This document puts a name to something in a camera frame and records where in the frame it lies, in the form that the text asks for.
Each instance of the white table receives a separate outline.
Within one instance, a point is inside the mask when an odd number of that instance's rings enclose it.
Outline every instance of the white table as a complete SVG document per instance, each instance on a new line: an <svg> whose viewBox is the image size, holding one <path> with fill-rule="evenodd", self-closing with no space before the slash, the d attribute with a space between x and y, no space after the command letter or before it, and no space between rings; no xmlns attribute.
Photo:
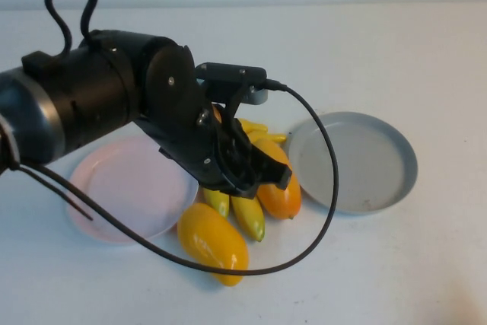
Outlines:
<svg viewBox="0 0 487 325"><path fill-rule="evenodd" d="M63 15L78 27L80 11ZM196 63L265 67L320 112L355 110L394 125L419 160L414 190L365 217L337 215L304 262L223 288L138 246L79 233L64 204L21 173L0 179L2 324L469 324L487 321L487 4L96 11L92 27L160 34ZM62 39L45 11L0 13L0 70ZM79 40L78 29L73 34ZM286 108L278 109L279 101ZM274 93L241 116L287 131L307 118ZM57 161L66 177L90 151ZM268 220L251 266L300 252L325 218L305 202ZM156 240L181 253L173 235Z"/></svg>

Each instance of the banana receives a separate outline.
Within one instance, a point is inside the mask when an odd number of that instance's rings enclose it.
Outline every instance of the banana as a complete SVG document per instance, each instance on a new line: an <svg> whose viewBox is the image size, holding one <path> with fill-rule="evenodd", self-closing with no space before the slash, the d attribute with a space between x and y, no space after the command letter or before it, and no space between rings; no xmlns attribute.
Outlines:
<svg viewBox="0 0 487 325"><path fill-rule="evenodd" d="M257 198L247 199L231 197L231 206L234 209L238 224L247 235L257 241L262 241L266 233L264 212Z"/></svg>
<svg viewBox="0 0 487 325"><path fill-rule="evenodd" d="M230 196L228 194L203 188L203 196L209 206L216 209L223 217L228 217L228 212L230 211Z"/></svg>
<svg viewBox="0 0 487 325"><path fill-rule="evenodd" d="M215 114L216 119L221 123L221 114L220 111L215 107L213 104L213 113Z"/></svg>
<svg viewBox="0 0 487 325"><path fill-rule="evenodd" d="M239 118L240 124L242 125L242 130L245 133L249 133L251 131L262 131L262 132L267 132L267 126L263 125L262 123L254 123L250 122L247 119Z"/></svg>
<svg viewBox="0 0 487 325"><path fill-rule="evenodd" d="M269 139L281 144L288 139L288 137L283 133L267 133L264 131L252 131L247 133L247 136L252 143L260 139Z"/></svg>

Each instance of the pink plate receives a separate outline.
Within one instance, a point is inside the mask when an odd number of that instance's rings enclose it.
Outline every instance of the pink plate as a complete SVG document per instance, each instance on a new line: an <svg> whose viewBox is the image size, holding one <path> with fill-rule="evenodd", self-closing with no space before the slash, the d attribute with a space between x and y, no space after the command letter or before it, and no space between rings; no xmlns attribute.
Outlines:
<svg viewBox="0 0 487 325"><path fill-rule="evenodd" d="M71 182L133 231L154 238L177 223L198 192L198 182L158 149L144 135L106 145L78 165ZM69 218L85 234L110 243L133 242L68 195L94 219L68 206Z"/></svg>

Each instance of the black cable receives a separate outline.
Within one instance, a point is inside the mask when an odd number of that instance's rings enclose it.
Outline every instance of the black cable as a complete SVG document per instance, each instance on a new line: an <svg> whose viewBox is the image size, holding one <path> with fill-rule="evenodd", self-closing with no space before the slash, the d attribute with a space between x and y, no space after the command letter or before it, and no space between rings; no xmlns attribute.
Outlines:
<svg viewBox="0 0 487 325"><path fill-rule="evenodd" d="M25 167L17 167L15 168L15 170L19 170L25 174L27 174L29 177L35 179L37 182L41 183L43 186L45 186L46 188L49 188L50 190L52 190L55 194L57 194L58 196L60 196L62 199L64 199L73 209L75 209L76 211L78 211L79 213L81 213L85 218L87 218L88 220L90 221L93 221L93 218L88 214L86 213L85 211L83 211L83 209L78 206L75 201L73 201L71 198L69 198L66 193L62 192L58 187L56 186L53 186L51 183L49 183L47 180L44 180L43 178L39 177L37 174L35 174L33 171L30 171L28 169L26 169Z"/></svg>
<svg viewBox="0 0 487 325"><path fill-rule="evenodd" d="M118 228L122 233L133 239L135 242L141 244L143 247L146 247L153 253L156 253L158 256L162 256L164 259L170 260L171 262L180 264L182 266L192 268L192 269L197 269L202 272L211 272L211 273L216 273L216 274L224 274L224 275L232 275L232 276L261 276L263 274L270 274L274 272L281 271L283 269L289 268L290 266L293 266L294 264L300 262L303 260L306 256L308 256L320 243L321 239L323 239L323 236L325 235L326 231L328 230L328 227L332 221L333 214L335 213L335 208L336 208L336 200L338 198L338 188L339 188L339 181L338 181L338 165L336 163L336 156L335 156L335 151L333 150L332 142L329 139L328 133L326 132L325 127L320 121L320 118L316 113L314 112L313 108L310 106L310 104L296 91L292 90L290 87L283 85L281 83L278 83L277 81L267 81L267 84L265 85L264 88L268 88L271 90L275 91L286 91L289 94L291 94L293 97L299 100L301 104L307 109L307 111L310 113L310 115L313 117L314 121L317 123L318 128L320 129L324 139L326 146L328 147L329 150L329 156L331 158L332 162L332 167L333 167L333 194L332 194L332 202L329 207L328 211L328 216L326 217L325 223L323 224L323 227L321 228L319 234L317 237L314 239L314 241L310 244L306 250L304 250L301 254L296 256L295 258L289 260L286 263L279 264L277 266L271 266L269 268L264 268L264 269L248 269L248 270L236 270L236 269L224 269L224 268L217 268L213 266L204 266L199 263L192 262L190 260L185 260L183 258L179 258L178 256L175 256L166 250L161 249L160 247L157 247L150 241L147 241L134 231L132 231L130 228L127 228L124 224L122 224L120 221L118 221L116 218L114 218L108 211L100 207L94 200L92 200L90 197L88 197L86 194L84 194L82 191L80 191L76 186L68 182L66 179L58 175L57 173L53 172L47 167L44 167L42 165L39 165L37 163L29 162L29 161L22 161L22 164L36 170L47 177L51 178L52 180L56 181L59 185L65 187L67 190L72 192L75 196L77 196L81 201L86 203L89 207L91 207L98 215L103 217L105 220L107 220L111 225L113 225L115 228Z"/></svg>
<svg viewBox="0 0 487 325"><path fill-rule="evenodd" d="M83 35L84 39L87 41L87 44L91 46L94 42L91 39L90 36L90 19L91 15L93 15L94 9L97 6L98 0L88 0L84 10L83 14L81 16L81 34ZM57 58L64 58L69 54L69 51L71 50L72 47L72 35L71 31L69 30L68 25L64 20L61 18L61 16L58 14L58 12L54 8L53 0L44 0L44 4L46 5L46 9L51 14L51 17L53 17L54 21L59 25L59 28L61 28L62 35L64 37L64 48L62 49L61 53L56 55L55 57Z"/></svg>

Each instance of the screw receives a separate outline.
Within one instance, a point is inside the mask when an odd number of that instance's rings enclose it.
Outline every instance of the screw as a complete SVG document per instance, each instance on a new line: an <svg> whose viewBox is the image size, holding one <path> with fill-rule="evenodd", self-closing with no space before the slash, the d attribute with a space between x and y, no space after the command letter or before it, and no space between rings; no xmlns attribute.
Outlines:
<svg viewBox="0 0 487 325"><path fill-rule="evenodd" d="M203 110L201 112L201 114L199 115L198 120L196 121L196 123L198 125L202 125L205 122L205 119L208 117L208 115L209 115L208 111L207 110Z"/></svg>

